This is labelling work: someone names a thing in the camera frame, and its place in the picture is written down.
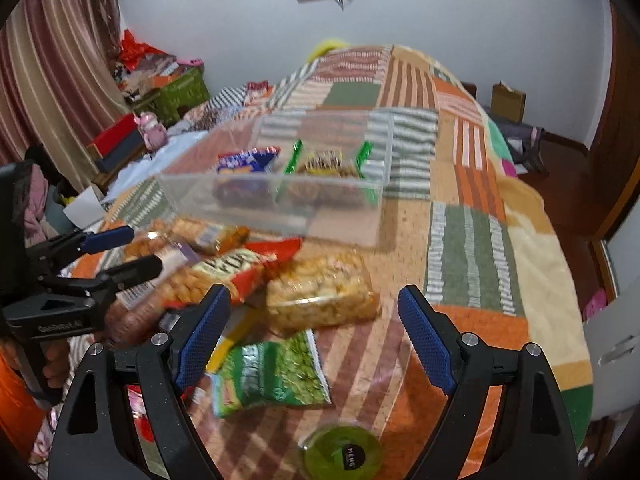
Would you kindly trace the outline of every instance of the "patchwork quilt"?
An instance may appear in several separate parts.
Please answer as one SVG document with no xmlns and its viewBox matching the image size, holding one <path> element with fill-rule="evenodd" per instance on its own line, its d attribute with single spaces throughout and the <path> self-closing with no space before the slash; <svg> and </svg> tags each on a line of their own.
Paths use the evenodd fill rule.
<svg viewBox="0 0 640 480">
<path fill-rule="evenodd" d="M 436 60 L 403 46 L 334 50 L 252 102 L 237 121 L 212 130 L 167 172 L 210 170 L 224 128 L 236 128 L 240 139 L 264 115 L 277 122 L 292 111 L 353 109 L 372 112 L 373 133 L 376 114 L 395 119 L 380 244 L 362 251 L 382 315 L 372 323 L 318 331 L 332 406 L 257 408 L 227 420 L 213 416 L 207 399 L 193 409 L 198 434 L 225 478 L 300 478 L 297 443 L 335 420 L 373 431 L 385 450 L 380 478 L 404 478 L 446 402 L 429 384 L 398 318 L 396 297 L 409 283 L 461 332 L 505 348 L 539 343 L 580 444 L 590 418 L 592 375 L 558 238 L 541 197 L 515 177 L 498 128 Z M 170 209 L 158 182 L 150 180 L 117 201 L 110 221 L 142 226 L 170 216 Z M 306 240 L 302 255 L 339 249 Z M 201 386 L 207 389 L 207 380 Z M 463 476 L 481 463 L 497 412 L 500 392 L 494 390 Z"/>
</svg>

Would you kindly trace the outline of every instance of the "wooden floor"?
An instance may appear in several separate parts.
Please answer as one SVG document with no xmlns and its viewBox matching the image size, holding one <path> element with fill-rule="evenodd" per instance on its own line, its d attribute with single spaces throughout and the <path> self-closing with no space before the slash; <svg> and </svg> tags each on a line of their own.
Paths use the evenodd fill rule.
<svg viewBox="0 0 640 480">
<path fill-rule="evenodd" d="M 528 173 L 520 178 L 545 200 L 546 214 L 558 234 L 574 277 L 578 305 L 583 309 L 602 286 L 589 240 L 606 211 L 598 202 L 583 152 L 549 140 L 542 141 L 540 152 L 548 173 Z"/>
</svg>

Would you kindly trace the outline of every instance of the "snack bag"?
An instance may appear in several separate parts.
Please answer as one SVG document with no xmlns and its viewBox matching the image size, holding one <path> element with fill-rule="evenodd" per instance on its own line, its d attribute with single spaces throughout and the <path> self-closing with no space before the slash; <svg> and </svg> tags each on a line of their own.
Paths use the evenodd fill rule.
<svg viewBox="0 0 640 480">
<path fill-rule="evenodd" d="M 363 142 L 356 153 L 341 148 L 314 148 L 297 140 L 293 154 L 284 173 L 300 176 L 329 178 L 363 178 L 361 167 L 369 158 L 372 145 Z M 327 186 L 315 182 L 291 182 L 286 185 L 287 196 L 295 205 L 305 205 L 321 201 L 332 205 L 354 206 L 364 199 L 363 191 L 357 186 Z"/>
<path fill-rule="evenodd" d="M 212 382 L 213 412 L 220 417 L 265 404 L 331 403 L 311 330 L 282 343 L 267 341 L 232 349 Z"/>
<path fill-rule="evenodd" d="M 253 148 L 243 152 L 225 153 L 218 158 L 218 174 L 271 173 L 280 148 L 268 146 Z M 216 197 L 223 203 L 233 206 L 246 200 L 255 205 L 266 205 L 271 201 L 269 184 L 261 179 L 229 179 L 218 181 Z"/>
<path fill-rule="evenodd" d="M 285 173 L 300 173 L 315 176 L 338 176 L 341 178 L 361 178 L 362 163 L 369 158 L 371 143 L 366 140 L 354 157 L 340 148 L 313 149 L 304 146 L 298 139 L 293 146 L 293 155 L 285 168 Z"/>
<path fill-rule="evenodd" d="M 106 337 L 114 346 L 133 345 L 144 339 L 164 312 L 164 297 L 158 286 L 182 267 L 198 261 L 198 255 L 186 244 L 170 244 L 156 255 L 162 260 L 160 275 L 116 294 L 116 301 L 104 316 Z"/>
<path fill-rule="evenodd" d="M 154 220 L 149 231 L 139 232 L 129 244 L 124 246 L 124 260 L 135 260 L 142 256 L 156 254 L 169 241 L 166 224 L 162 220 Z"/>
<path fill-rule="evenodd" d="M 282 264 L 300 250 L 300 238 L 251 242 L 216 258 L 183 269 L 163 283 L 160 291 L 169 306 L 199 303 L 214 283 L 229 289 L 231 301 L 242 303 L 256 288 L 271 279 Z"/>
<path fill-rule="evenodd" d="M 292 262 L 267 285 L 269 324 L 276 333 L 371 320 L 379 306 L 356 253 Z"/>
<path fill-rule="evenodd" d="M 246 227 L 225 227 L 189 217 L 176 218 L 169 231 L 171 240 L 183 240 L 195 251 L 207 256 L 218 256 L 238 248 L 249 237 Z"/>
<path fill-rule="evenodd" d="M 225 329 L 207 363 L 207 372 L 212 374 L 217 372 L 231 349 L 242 341 L 263 317 L 263 310 L 247 305 L 236 306 L 231 311 Z"/>
<path fill-rule="evenodd" d="M 279 154 L 277 146 L 223 153 L 218 157 L 218 173 L 269 173 Z"/>
</svg>

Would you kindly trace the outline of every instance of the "pink bag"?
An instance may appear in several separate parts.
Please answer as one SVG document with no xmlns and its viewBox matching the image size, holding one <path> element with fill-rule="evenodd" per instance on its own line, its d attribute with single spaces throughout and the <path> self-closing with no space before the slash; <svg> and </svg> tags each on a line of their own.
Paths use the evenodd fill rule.
<svg viewBox="0 0 640 480">
<path fill-rule="evenodd" d="M 586 321 L 595 316 L 599 311 L 604 310 L 607 307 L 607 295 L 603 288 L 599 288 L 594 293 L 593 297 L 589 300 L 589 303 L 584 307 L 582 311 L 582 320 Z"/>
<path fill-rule="evenodd" d="M 140 127 L 142 138 L 149 152 L 153 153 L 167 143 L 166 128 L 158 122 L 158 118 L 151 112 L 142 112 L 134 119 Z"/>
</svg>

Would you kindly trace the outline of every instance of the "pink curtain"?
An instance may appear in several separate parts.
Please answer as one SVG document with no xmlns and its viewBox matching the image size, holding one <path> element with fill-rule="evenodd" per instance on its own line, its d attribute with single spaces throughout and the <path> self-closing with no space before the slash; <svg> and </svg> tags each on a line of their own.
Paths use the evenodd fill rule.
<svg viewBox="0 0 640 480">
<path fill-rule="evenodd" d="M 78 190 L 97 169 L 85 146 L 128 113 L 111 77 L 117 0 L 21 0 L 0 31 L 0 163 L 43 143 Z"/>
</svg>

